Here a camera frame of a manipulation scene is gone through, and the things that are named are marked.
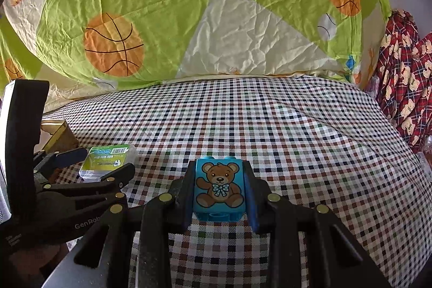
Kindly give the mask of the blue bear toy block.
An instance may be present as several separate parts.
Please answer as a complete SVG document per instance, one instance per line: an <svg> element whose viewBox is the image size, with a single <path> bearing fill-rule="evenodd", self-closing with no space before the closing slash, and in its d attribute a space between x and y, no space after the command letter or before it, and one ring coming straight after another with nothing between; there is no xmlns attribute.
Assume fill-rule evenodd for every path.
<svg viewBox="0 0 432 288"><path fill-rule="evenodd" d="M201 222L238 222L245 215L241 160L206 156L195 162L193 212Z"/></svg>

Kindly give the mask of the gold metal tin box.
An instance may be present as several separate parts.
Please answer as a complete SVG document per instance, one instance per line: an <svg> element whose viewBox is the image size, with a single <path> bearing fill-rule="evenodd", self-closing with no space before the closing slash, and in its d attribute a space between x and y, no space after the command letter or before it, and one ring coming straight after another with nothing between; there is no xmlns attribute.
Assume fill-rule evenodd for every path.
<svg viewBox="0 0 432 288"><path fill-rule="evenodd" d="M34 153L45 151L65 152L79 146L77 138L72 133L65 120L42 120L40 125L39 143L34 146Z"/></svg>

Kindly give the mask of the checkered tablecloth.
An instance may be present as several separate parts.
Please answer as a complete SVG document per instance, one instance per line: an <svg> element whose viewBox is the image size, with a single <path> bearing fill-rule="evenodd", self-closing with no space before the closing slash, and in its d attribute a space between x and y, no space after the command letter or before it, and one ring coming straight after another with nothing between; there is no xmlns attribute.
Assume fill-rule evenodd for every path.
<svg viewBox="0 0 432 288"><path fill-rule="evenodd" d="M431 256L431 178L376 101L317 77L205 80L74 101L48 114L85 148L131 144L130 206L168 190L189 161L233 156L278 194L328 205L393 287Z"/></svg>

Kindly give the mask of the basketball print bed sheet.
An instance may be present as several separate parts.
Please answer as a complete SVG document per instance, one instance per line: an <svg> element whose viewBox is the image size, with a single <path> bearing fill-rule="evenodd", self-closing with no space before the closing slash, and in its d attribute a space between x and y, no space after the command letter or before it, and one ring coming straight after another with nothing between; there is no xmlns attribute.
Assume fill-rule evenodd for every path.
<svg viewBox="0 0 432 288"><path fill-rule="evenodd" d="M3 0L1 84L47 80L47 110L216 76L363 88L390 12L390 0Z"/></svg>

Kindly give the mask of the green label clear plastic case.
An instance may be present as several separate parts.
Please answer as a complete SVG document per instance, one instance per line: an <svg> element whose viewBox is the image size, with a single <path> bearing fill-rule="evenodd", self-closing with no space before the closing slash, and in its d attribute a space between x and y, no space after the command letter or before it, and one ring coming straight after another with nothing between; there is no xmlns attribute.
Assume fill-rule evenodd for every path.
<svg viewBox="0 0 432 288"><path fill-rule="evenodd" d="M79 176L85 182L100 181L103 176L136 161L136 147L130 144L94 146L79 170Z"/></svg>

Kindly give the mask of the red bear print cloth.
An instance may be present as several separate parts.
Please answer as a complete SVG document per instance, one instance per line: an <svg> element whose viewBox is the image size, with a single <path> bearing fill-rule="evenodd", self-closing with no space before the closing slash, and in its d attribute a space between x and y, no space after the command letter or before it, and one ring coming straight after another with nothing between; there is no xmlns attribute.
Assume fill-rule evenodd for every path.
<svg viewBox="0 0 432 288"><path fill-rule="evenodd" d="M431 136L431 34L421 37L412 15L389 17L375 70L383 114L413 152Z"/></svg>

